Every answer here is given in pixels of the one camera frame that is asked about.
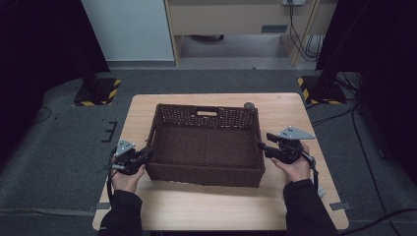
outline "black cable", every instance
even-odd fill
[[[317,58],[316,58],[316,66],[318,65],[318,63],[319,63],[319,58],[320,58],[320,53],[321,53],[321,51],[322,51],[322,49],[321,49],[321,44],[322,44],[322,40],[324,40],[324,39],[322,39],[323,37],[321,36],[321,35],[319,35],[319,41],[317,42]]]
[[[355,110],[356,110],[356,108],[357,108],[357,107],[358,107],[358,104],[356,104],[356,105],[353,107],[353,109],[352,109],[352,114],[351,114],[351,115],[352,115],[351,117],[352,117],[353,129],[355,130],[356,137],[357,137],[357,139],[358,139],[359,145],[360,145],[361,150],[362,150],[362,154],[364,155],[365,161],[366,161],[367,166],[368,166],[368,170],[369,170],[369,172],[370,172],[370,174],[371,174],[371,179],[372,179],[372,182],[373,182],[373,184],[374,184],[375,190],[376,190],[376,192],[377,192],[377,196],[378,196],[378,199],[379,199],[379,201],[380,201],[381,207],[383,208],[384,215],[385,215],[385,216],[387,216],[387,209],[386,209],[386,206],[385,206],[385,204],[384,204],[384,202],[383,202],[383,198],[381,197],[380,189],[378,188],[377,181],[376,181],[376,179],[375,179],[375,175],[374,175],[374,171],[373,171],[373,170],[372,170],[372,168],[371,168],[371,164],[370,164],[370,162],[369,162],[368,155],[367,155],[367,154],[366,154],[366,152],[365,152],[365,148],[364,148],[364,145],[363,145],[363,143],[362,143],[362,139],[361,139],[361,137],[360,137],[360,135],[359,135],[359,131],[358,131],[358,128],[357,128],[357,126],[356,126],[356,121],[355,121]],[[395,232],[395,234],[396,234],[396,235],[401,235],[401,234],[398,232],[398,230],[395,228],[395,226],[393,225],[393,223],[391,222],[391,220],[390,220],[390,218],[389,218],[389,217],[387,218],[387,220],[388,220],[389,225],[391,226],[392,230]]]
[[[107,187],[107,196],[108,196],[108,200],[110,201],[110,203],[112,202],[113,199],[113,193],[111,190],[111,186],[112,186],[112,180],[113,180],[113,176],[118,172],[118,170],[114,171],[114,173],[111,173],[111,167],[112,167],[112,158],[114,153],[116,152],[116,148],[114,148],[111,152],[110,152],[110,156],[109,156],[109,160],[108,160],[108,172],[107,172],[107,183],[106,183],[106,187]]]
[[[310,58],[315,59],[316,61],[318,61],[319,56],[320,56],[320,47],[322,45],[322,36],[318,35],[317,36],[317,49],[316,52],[311,51],[311,46],[312,46],[312,42],[313,42],[313,36],[310,35],[309,39],[307,41],[307,45],[306,45],[306,55]]]
[[[340,84],[345,89],[350,91],[352,94],[356,94],[356,89],[351,87],[350,84],[348,84],[347,82],[342,82],[342,81],[338,80],[337,78],[335,78],[334,82]]]
[[[300,37],[298,36],[297,30],[295,29],[294,25],[293,25],[293,21],[292,21],[292,16],[293,16],[293,3],[292,0],[288,0],[288,5],[289,5],[289,19],[290,19],[290,28],[289,28],[289,37],[291,38],[292,43],[294,44],[294,46],[298,49],[298,52],[300,52],[301,56],[304,58],[304,60],[306,61],[313,61],[311,59],[307,59],[305,57],[305,55],[303,54],[304,49],[301,50],[301,48],[303,48],[303,43],[301,42]],[[298,44],[294,41],[294,38],[292,37],[292,31],[294,30],[295,35],[298,38],[298,41],[300,42],[300,46],[298,46]]]
[[[42,107],[40,107],[40,109],[46,109],[46,110],[48,110],[48,111],[49,111],[49,114],[48,114],[48,116],[46,116],[46,118],[44,118],[43,120],[33,122],[33,123],[32,123],[33,125],[35,125],[35,124],[40,124],[40,123],[44,122],[45,120],[47,120],[47,119],[48,119],[48,118],[52,115],[52,110],[51,110],[49,107],[42,106]]]
[[[364,82],[364,78],[360,73],[356,73],[356,76],[359,78],[359,88],[362,86],[362,83]]]
[[[0,208],[0,215],[53,215],[53,216],[94,216],[93,212],[72,210],[72,209],[56,209],[56,208]]]
[[[385,215],[385,216],[383,216],[383,217],[375,220],[374,222],[371,222],[371,223],[369,223],[367,225],[364,225],[362,227],[359,227],[357,229],[352,229],[352,230],[347,231],[347,232],[342,232],[340,235],[341,236],[344,236],[344,235],[348,235],[348,234],[360,232],[362,230],[365,230],[367,228],[370,228],[370,227],[372,227],[372,226],[380,223],[381,221],[383,221],[383,220],[385,220],[387,218],[391,218],[391,217],[393,217],[395,215],[402,214],[402,213],[406,213],[406,212],[410,212],[410,211],[417,211],[417,208],[406,208],[406,209],[400,209],[400,210],[394,211],[393,213],[389,213],[389,214],[387,214],[387,215]]]
[[[319,126],[319,125],[321,125],[321,124],[323,124],[323,123],[325,123],[325,122],[327,122],[329,120],[332,120],[334,118],[344,116],[344,115],[348,114],[349,112],[351,112],[352,109],[354,109],[354,107],[353,108],[349,108],[348,110],[346,110],[345,112],[343,112],[341,114],[338,114],[338,115],[335,115],[335,116],[330,116],[330,117],[325,118],[325,119],[322,119],[322,120],[314,121],[314,122],[312,122],[312,126],[313,127],[316,127],[316,126]]]
[[[301,151],[301,156],[309,162],[310,169],[313,171],[313,184],[316,191],[319,191],[319,171],[316,169],[316,160],[304,151]]]
[[[343,77],[341,77],[341,78],[343,78],[343,80],[347,83],[347,84],[349,84],[349,86],[355,91],[355,93],[356,92],[358,92],[358,88],[355,86],[355,85],[353,85],[353,83],[352,82],[350,82],[350,80],[347,78],[347,75],[346,75],[346,73],[345,72],[342,72],[342,75],[343,75]]]
[[[316,103],[316,104],[313,104],[313,105],[311,105],[311,106],[308,106],[308,107],[306,107],[306,110],[308,110],[308,109],[310,109],[310,108],[313,108],[313,107],[315,107],[315,106],[317,106],[317,105],[320,105],[320,103]]]

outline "human hand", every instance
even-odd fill
[[[309,153],[310,148],[300,141],[301,147],[306,153]],[[297,182],[300,180],[310,179],[310,164],[305,158],[298,158],[292,164],[284,164],[276,158],[270,159],[276,167],[281,169],[289,182]]]
[[[145,165],[141,165],[134,175],[124,175],[115,169],[111,169],[111,179],[114,190],[123,190],[135,194],[139,179],[145,174]]]

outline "wicker basket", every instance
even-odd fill
[[[158,104],[149,133],[151,180],[259,187],[265,172],[257,109]]]

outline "table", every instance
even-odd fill
[[[259,110],[262,139],[266,133],[278,133],[289,125],[314,134],[304,104],[297,93],[213,93],[213,94],[141,94],[136,95],[126,117],[121,139],[146,145],[157,104],[243,106],[253,102]],[[305,142],[317,160],[319,183],[326,190],[323,197],[337,229],[348,226],[343,209],[332,211],[331,203],[340,199],[328,172],[317,140]],[[282,190],[285,176],[266,158],[266,172],[259,188],[200,186],[151,181],[145,174],[139,181],[137,195],[144,201],[142,225],[146,231],[174,230],[284,230],[286,207]],[[100,203],[108,203],[104,185]],[[98,209],[92,223],[99,228],[108,209]]]

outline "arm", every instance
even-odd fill
[[[301,142],[305,152],[309,147]],[[284,188],[287,207],[286,224],[289,236],[337,235],[337,230],[310,179],[310,165],[304,158],[292,164],[271,159],[286,175],[289,184]]]
[[[142,235],[141,207],[142,201],[135,194],[114,191],[111,211],[101,220],[98,235]]]
[[[310,179],[284,188],[288,235],[337,235],[337,230]]]
[[[145,174],[145,166],[142,165],[138,172],[131,176],[112,171],[114,194],[111,211],[101,220],[98,235],[142,235],[142,201],[135,192],[139,179]]]

